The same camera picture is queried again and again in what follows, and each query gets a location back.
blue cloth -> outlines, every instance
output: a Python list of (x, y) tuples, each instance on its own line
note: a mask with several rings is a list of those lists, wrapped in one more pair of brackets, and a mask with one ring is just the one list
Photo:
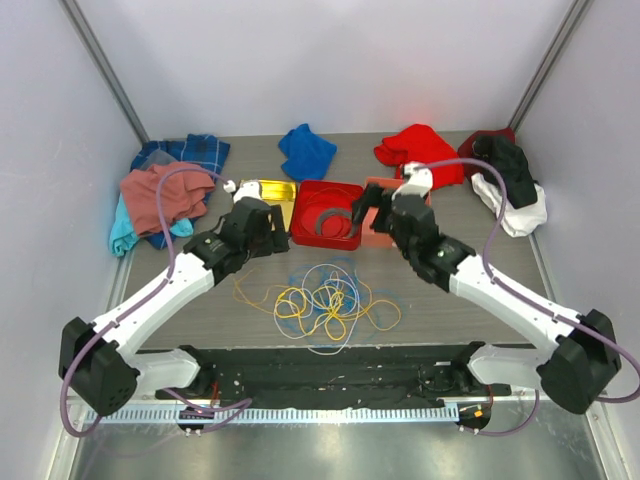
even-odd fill
[(338, 151), (338, 147), (333, 143), (313, 133), (308, 123), (303, 123), (287, 133), (278, 143), (278, 147), (287, 156), (282, 170), (296, 182), (322, 180)]
[[(177, 237), (190, 237), (193, 235), (193, 225), (188, 218), (183, 218), (172, 225), (169, 231)], [(133, 229), (127, 206), (120, 194), (116, 207), (116, 219), (109, 235), (109, 249), (116, 257), (121, 257), (131, 250), (138, 240), (140, 237)]]
[[(210, 172), (220, 173), (229, 155), (231, 145), (218, 140), (213, 135), (189, 134), (186, 141), (154, 140), (144, 144), (140, 153), (131, 162), (131, 170), (139, 169), (147, 161), (149, 155), (158, 149), (167, 152), (179, 162), (195, 163)], [(205, 205), (209, 201), (210, 195), (208, 193), (204, 197)], [(188, 219), (192, 226), (196, 223), (196, 220), (197, 218)], [(162, 232), (154, 233), (145, 238), (158, 250), (167, 246)], [(175, 240), (175, 236), (171, 235), (171, 241), (173, 240)]]

white cloth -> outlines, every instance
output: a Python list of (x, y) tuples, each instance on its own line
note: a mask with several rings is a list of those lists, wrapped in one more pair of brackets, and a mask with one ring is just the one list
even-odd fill
[[(498, 216), (502, 195), (495, 185), (487, 182), (481, 173), (471, 177), (473, 191), (478, 194), (482, 202)], [(512, 237), (524, 237), (533, 232), (538, 225), (547, 221), (547, 206), (543, 188), (536, 184), (538, 201), (532, 205), (515, 209), (507, 202), (507, 208), (502, 219), (502, 228)]]

wooden table surface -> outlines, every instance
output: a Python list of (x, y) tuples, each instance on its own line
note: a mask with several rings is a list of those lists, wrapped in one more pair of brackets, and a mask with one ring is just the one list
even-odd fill
[[(450, 132), (442, 136), (457, 148), (468, 134)], [(383, 133), (324, 135), (338, 145), (338, 153), (325, 179), (363, 184), (368, 176), (392, 176), (393, 169), (382, 165), (373, 155), (373, 147), (380, 143), (383, 136)], [(224, 139), (231, 144), (231, 153), (223, 175), (236, 181), (250, 178), (287, 180), (280, 169), (284, 156), (277, 147), (279, 139), (279, 136)], [(198, 221), (196, 230), (212, 228), (218, 217), (229, 211), (230, 206), (230, 196), (222, 188), (216, 189), (209, 202), (209, 213)], [(433, 192), (432, 206), (442, 232), (477, 250), (482, 249), (494, 217), (468, 183)], [(179, 240), (177, 248), (183, 244), (184, 240)], [(510, 238), (500, 231), (493, 245), (491, 261), (498, 269), (544, 295), (529, 239)], [(400, 323), (388, 332), (378, 332), (366, 318), (360, 320), (350, 345), (523, 341), (519, 334), (479, 307), (417, 278), (395, 249), (360, 248), (355, 252), (344, 252), (301, 247), (291, 242), (288, 253), (253, 259), (237, 275), (241, 276), (255, 268), (243, 288), (249, 298), (258, 300), (270, 285), (286, 284), (294, 271), (304, 271), (301, 267), (324, 263), (335, 257), (348, 257), (361, 280), (373, 289), (389, 292), (374, 298), (394, 299), (403, 310)], [(157, 251), (147, 242), (140, 242), (135, 247), (125, 298), (160, 273), (166, 265), (166, 250)], [(158, 329), (144, 347), (173, 348), (182, 344), (198, 348), (266, 347), (331, 343), (323, 331), (309, 339), (297, 341), (283, 337), (272, 315), (236, 302), (232, 293), (233, 280), (229, 277), (186, 305)], [(273, 308), (273, 301), (272, 295), (267, 309)], [(384, 325), (392, 322), (395, 314), (388, 307), (380, 307), (377, 315)]]

fabric pile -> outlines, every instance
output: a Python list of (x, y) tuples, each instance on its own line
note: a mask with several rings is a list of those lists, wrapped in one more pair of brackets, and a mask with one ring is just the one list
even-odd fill
[[(440, 160), (458, 158), (456, 151), (431, 127), (415, 124), (397, 135), (382, 139), (373, 149), (376, 158), (387, 166), (395, 166), (395, 178), (402, 178), (402, 165), (409, 162), (430, 164)], [(433, 190), (464, 182), (461, 165), (450, 165), (433, 170)]]
[[(533, 180), (529, 162), (522, 148), (515, 144), (513, 131), (476, 132), (462, 144), (458, 153), (461, 157), (477, 158), (489, 163), (504, 179), (507, 206), (502, 228), (508, 235), (529, 235), (547, 221), (544, 189)], [(465, 175), (470, 178), (473, 191), (497, 216), (502, 194), (496, 178), (473, 166), (465, 169)]]
[(193, 235), (193, 225), (207, 212), (206, 204), (214, 188), (215, 181), (206, 171), (220, 173), (229, 150), (228, 143), (213, 135), (146, 143), (120, 184), (121, 195), (109, 237), (111, 252), (122, 256), (143, 237), (157, 249), (166, 247), (157, 215), (156, 189), (163, 175), (185, 166), (203, 172), (181, 172), (169, 177), (162, 188), (162, 205), (172, 241)]
[(338, 151), (333, 143), (313, 133), (308, 123), (287, 133), (278, 147), (287, 157), (282, 170), (296, 182), (322, 180)]

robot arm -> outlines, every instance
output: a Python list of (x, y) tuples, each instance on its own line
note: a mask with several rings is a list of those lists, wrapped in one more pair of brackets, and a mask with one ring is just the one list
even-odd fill
[(615, 341), (611, 321), (596, 310), (583, 316), (535, 294), (486, 264), (471, 247), (443, 235), (433, 210), (425, 205), (433, 183), (429, 169), (410, 163), (404, 174), (408, 180), (396, 190), (368, 185), (353, 204), (353, 222), (361, 224), (368, 208), (377, 207), (373, 230), (394, 239), (421, 279), (484, 308), (534, 347), (500, 348), (473, 342), (453, 362), (461, 377), (470, 375), (486, 385), (507, 383), (543, 390), (566, 410), (584, 413), (620, 370), (620, 357), (555, 318), (575, 320)]
[[(118, 325), (96, 343), (71, 381), (71, 387), (98, 415), (111, 415), (134, 395), (154, 394), (169, 387), (181, 389), (186, 395), (200, 395), (209, 388), (212, 368), (195, 348), (137, 352), (178, 310), (237, 272), (247, 260), (289, 249), (280, 207), (267, 205), (259, 199), (259, 192), (234, 200), (220, 232), (210, 230), (194, 236), (176, 256), (169, 282), (156, 295), (144, 301), (169, 278), (170, 269), (93, 323), (75, 318), (65, 326), (59, 364), (62, 378), (90, 338), (112, 322)], [(123, 312), (140, 302), (136, 310), (119, 321)]]

